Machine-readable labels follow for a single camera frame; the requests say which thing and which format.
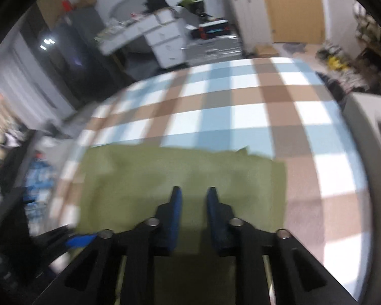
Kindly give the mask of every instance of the green cloth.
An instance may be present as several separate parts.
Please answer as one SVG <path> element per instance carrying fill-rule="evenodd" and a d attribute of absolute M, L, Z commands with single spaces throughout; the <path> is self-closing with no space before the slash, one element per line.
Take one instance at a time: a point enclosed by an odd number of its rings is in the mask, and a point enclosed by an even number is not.
<path fill-rule="evenodd" d="M 173 186 L 181 187 L 178 246 L 172 257 L 155 260 L 156 304 L 234 304 L 234 258 L 217 257 L 206 230 L 209 187 L 256 228 L 283 227 L 284 164 L 246 150 L 106 145 L 90 148 L 81 168 L 80 233 L 132 229 L 169 200 Z"/>

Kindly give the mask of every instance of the screw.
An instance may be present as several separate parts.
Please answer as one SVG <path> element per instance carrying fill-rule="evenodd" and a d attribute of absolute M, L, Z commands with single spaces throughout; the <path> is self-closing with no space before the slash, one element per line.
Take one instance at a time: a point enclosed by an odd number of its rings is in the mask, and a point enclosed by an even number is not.
<path fill-rule="evenodd" d="M 279 231 L 277 231 L 277 235 L 282 239 L 291 237 L 291 233 L 289 233 L 286 229 L 279 229 Z"/>
<path fill-rule="evenodd" d="M 160 221 L 157 218 L 149 218 L 145 221 L 148 226 L 158 226 Z"/>
<path fill-rule="evenodd" d="M 113 236 L 113 231 L 111 229 L 104 229 L 98 233 L 98 236 L 103 239 L 108 239 Z"/>
<path fill-rule="evenodd" d="M 244 221 L 242 221 L 239 218 L 233 218 L 233 219 L 230 219 L 229 223 L 230 223 L 230 225 L 232 225 L 234 227 L 239 227 L 242 224 L 244 224 Z"/>

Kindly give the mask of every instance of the brown box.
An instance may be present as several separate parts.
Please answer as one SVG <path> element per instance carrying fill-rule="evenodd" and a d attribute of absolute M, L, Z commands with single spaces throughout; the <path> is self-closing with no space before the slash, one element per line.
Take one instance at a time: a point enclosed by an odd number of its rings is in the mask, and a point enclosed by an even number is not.
<path fill-rule="evenodd" d="M 271 45 L 256 44 L 257 57 L 278 57 L 279 52 Z"/>

